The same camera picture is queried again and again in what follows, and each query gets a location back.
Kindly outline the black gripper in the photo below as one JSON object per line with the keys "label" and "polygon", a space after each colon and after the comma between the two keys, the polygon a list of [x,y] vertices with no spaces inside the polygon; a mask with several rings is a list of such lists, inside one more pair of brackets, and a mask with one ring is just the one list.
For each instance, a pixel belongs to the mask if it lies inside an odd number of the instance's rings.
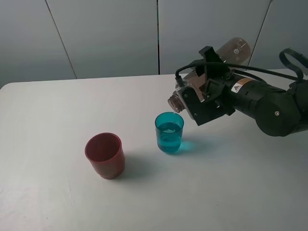
{"label": "black gripper", "polygon": [[203,98],[221,105],[227,115],[233,114],[235,110],[230,106],[228,99],[230,81],[234,80],[233,71],[223,63],[213,47],[205,46],[199,51],[199,54],[207,63],[207,65],[196,66],[203,67],[207,75],[205,84],[200,87]]}

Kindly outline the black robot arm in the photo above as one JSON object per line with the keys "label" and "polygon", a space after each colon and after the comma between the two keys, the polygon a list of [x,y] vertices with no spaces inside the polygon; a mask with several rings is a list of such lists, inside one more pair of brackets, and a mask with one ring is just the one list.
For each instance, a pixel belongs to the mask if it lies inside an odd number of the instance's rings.
{"label": "black robot arm", "polygon": [[284,137],[308,129],[308,82],[302,69],[287,58],[291,56],[307,67],[308,59],[303,54],[290,48],[279,54],[282,64],[296,73],[288,90],[240,73],[237,65],[224,63],[212,47],[205,47],[200,54],[203,60],[197,61],[196,71],[203,71],[206,81],[200,88],[205,100],[193,103],[197,125],[238,110],[253,118],[270,136]]}

